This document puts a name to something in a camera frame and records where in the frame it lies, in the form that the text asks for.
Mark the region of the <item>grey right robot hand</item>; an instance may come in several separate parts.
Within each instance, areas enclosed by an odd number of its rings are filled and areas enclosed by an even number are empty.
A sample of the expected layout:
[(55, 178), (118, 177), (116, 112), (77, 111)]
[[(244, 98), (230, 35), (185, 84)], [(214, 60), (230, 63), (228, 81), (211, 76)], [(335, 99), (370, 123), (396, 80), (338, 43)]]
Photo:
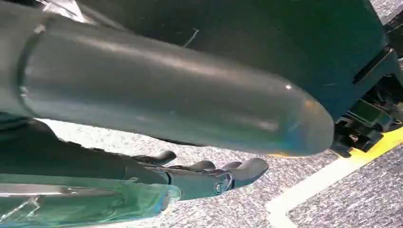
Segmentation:
[(22, 192), (158, 184), (192, 200), (249, 185), (269, 168), (260, 158), (167, 167), (173, 152), (86, 148), (58, 138), (44, 119), (290, 157), (322, 152), (334, 136), (326, 109), (281, 76), (1, 1), (1, 184)]

